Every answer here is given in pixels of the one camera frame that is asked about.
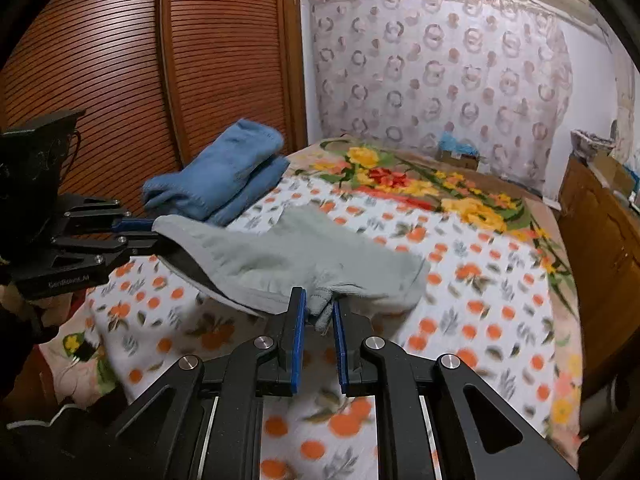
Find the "orange print white sheet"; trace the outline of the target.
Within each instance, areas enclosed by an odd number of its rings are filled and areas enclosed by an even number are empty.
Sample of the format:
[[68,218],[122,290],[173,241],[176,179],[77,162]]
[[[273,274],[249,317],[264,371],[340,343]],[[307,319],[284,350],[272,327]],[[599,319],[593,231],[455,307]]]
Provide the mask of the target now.
[[471,202],[443,212],[289,177],[230,226],[155,223],[226,295],[209,298],[172,265],[137,257],[87,298],[42,354],[61,399],[128,400],[179,356],[225,356],[282,312],[294,287],[310,303],[302,384],[262,412],[263,479],[373,479],[372,398],[341,393],[328,323],[331,295],[375,333],[421,358],[452,353],[540,434],[553,416],[553,315],[532,248],[480,220]]

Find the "cardboard box on sideboard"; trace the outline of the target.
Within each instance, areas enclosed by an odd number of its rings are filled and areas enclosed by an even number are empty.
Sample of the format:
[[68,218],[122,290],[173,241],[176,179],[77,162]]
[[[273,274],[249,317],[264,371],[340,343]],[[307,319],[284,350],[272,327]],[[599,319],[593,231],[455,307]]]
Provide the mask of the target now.
[[636,179],[610,155],[597,154],[592,161],[592,166],[612,191],[620,192],[628,198],[636,190]]

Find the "stack of newspapers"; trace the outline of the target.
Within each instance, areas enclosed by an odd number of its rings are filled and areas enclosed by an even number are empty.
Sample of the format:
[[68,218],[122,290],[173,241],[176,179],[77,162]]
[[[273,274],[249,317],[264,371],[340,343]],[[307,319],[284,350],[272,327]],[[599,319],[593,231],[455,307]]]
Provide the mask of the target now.
[[599,154],[608,155],[612,152],[615,142],[602,139],[593,133],[574,129],[570,132],[573,153],[585,160],[593,160]]

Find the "cardboard box with blue bag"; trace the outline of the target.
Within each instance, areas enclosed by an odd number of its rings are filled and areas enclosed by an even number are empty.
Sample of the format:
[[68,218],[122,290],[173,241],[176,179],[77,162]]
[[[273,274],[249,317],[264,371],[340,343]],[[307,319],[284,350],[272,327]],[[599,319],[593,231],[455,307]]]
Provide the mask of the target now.
[[469,140],[457,140],[445,131],[439,139],[436,158],[450,166],[477,170],[480,152]]

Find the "circle pattern sheer curtain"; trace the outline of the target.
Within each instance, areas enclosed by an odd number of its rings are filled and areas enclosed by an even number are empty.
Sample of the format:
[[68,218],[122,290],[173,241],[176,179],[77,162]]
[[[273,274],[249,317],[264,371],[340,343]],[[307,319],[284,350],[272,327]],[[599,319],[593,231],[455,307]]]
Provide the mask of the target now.
[[308,0],[319,122],[541,190],[573,67],[552,13],[514,0]]

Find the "folded blue jeans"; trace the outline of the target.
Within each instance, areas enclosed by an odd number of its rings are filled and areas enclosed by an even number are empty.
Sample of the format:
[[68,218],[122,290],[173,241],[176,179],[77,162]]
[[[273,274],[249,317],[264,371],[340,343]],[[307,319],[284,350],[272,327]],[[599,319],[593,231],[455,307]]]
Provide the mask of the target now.
[[277,186],[288,169],[283,144],[278,130],[240,119],[183,170],[144,182],[143,207],[226,226]]

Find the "floral pink blanket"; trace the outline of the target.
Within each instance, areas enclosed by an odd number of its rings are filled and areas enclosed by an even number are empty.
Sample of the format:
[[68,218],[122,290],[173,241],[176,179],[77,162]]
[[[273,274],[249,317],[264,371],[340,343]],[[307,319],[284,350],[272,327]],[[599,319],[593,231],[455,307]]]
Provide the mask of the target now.
[[340,226],[430,264],[420,304],[375,326],[417,356],[460,356],[574,462],[582,335],[550,209],[496,178],[346,139],[291,162],[286,204],[316,204]]

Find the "grey green shorts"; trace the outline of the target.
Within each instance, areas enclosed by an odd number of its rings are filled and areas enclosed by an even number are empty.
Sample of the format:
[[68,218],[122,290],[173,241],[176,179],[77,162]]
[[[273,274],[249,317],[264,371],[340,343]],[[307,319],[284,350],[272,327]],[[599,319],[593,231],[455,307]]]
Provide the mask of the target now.
[[424,258],[338,226],[315,206],[284,208],[263,233],[174,214],[156,218],[152,229],[171,271],[235,309],[281,314],[293,288],[305,289],[306,311],[319,332],[328,329],[338,297],[365,316],[415,308],[431,270]]

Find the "wooden louvered wardrobe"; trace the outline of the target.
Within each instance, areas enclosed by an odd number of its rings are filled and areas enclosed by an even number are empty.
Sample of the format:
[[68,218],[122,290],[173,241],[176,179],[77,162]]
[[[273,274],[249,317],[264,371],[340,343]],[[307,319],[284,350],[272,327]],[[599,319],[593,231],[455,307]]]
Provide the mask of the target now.
[[67,192],[139,209],[241,118],[305,145],[288,83],[285,0],[1,0],[1,123],[79,110]]

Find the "wooden sideboard cabinet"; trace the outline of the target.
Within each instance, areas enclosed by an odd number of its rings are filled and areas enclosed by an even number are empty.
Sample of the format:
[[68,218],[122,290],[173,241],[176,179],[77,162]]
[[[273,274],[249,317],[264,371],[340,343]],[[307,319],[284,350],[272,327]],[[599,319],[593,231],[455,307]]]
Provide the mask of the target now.
[[559,227],[577,287],[584,393],[613,377],[639,335],[639,218],[582,160],[568,160]]

